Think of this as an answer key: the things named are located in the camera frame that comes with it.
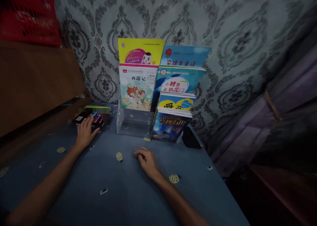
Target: hand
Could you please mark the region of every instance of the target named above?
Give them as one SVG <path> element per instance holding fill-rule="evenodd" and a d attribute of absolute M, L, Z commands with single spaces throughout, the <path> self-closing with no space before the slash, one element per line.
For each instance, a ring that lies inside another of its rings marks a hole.
<path fill-rule="evenodd" d="M 152 152 L 150 152 L 145 147 L 140 147 L 139 149 L 135 150 L 133 155 L 139 159 L 142 169 L 149 178 L 151 178 L 153 181 L 157 181 L 162 177 Z"/>
<path fill-rule="evenodd" d="M 95 131 L 91 133 L 92 122 L 93 118 L 85 118 L 83 122 L 77 127 L 77 140 L 75 146 L 73 147 L 74 149 L 82 152 L 96 136 L 100 128 L 95 129 Z"/>

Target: damask wallpaper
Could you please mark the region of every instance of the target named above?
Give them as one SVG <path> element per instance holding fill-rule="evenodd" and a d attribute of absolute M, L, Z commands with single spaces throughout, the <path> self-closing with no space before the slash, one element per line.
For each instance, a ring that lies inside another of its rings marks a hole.
<path fill-rule="evenodd" d="M 55 8 L 94 101 L 118 101 L 118 37 L 211 46 L 192 120 L 205 143 L 263 91 L 317 20 L 317 0 L 56 0 Z"/>

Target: red plastic basket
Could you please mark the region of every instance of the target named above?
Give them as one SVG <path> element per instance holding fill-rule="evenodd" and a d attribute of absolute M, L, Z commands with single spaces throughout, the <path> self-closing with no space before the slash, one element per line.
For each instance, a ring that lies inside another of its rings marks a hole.
<path fill-rule="evenodd" d="M 0 14 L 0 39 L 60 46 L 55 0 L 6 0 Z"/>

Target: blue book cover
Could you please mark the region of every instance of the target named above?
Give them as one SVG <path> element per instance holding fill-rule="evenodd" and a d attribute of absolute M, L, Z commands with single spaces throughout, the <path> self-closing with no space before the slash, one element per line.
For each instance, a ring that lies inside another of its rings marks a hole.
<path fill-rule="evenodd" d="M 155 111 L 159 92 L 193 93 L 206 70 L 179 66 L 159 66 L 151 111 Z"/>
<path fill-rule="evenodd" d="M 176 94 L 160 92 L 158 107 L 166 108 L 167 110 L 190 110 L 196 101 L 194 94 Z"/>
<path fill-rule="evenodd" d="M 157 110 L 154 118 L 152 137 L 176 142 L 192 116 L 176 111 Z"/>
<path fill-rule="evenodd" d="M 211 47 L 164 45 L 160 65 L 202 67 Z"/>

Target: curtain tie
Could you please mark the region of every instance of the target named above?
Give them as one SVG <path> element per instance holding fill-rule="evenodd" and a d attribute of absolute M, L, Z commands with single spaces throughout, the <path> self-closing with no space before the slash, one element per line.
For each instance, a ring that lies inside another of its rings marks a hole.
<path fill-rule="evenodd" d="M 265 90 L 264 92 L 264 99 L 266 100 L 266 102 L 269 104 L 269 106 L 271 107 L 274 115 L 275 115 L 275 118 L 278 120 L 278 121 L 282 121 L 282 117 L 280 115 L 280 113 L 277 111 L 275 105 L 273 104 L 273 102 L 271 101 L 270 99 L 270 96 L 268 95 L 268 92 L 267 90 Z"/>

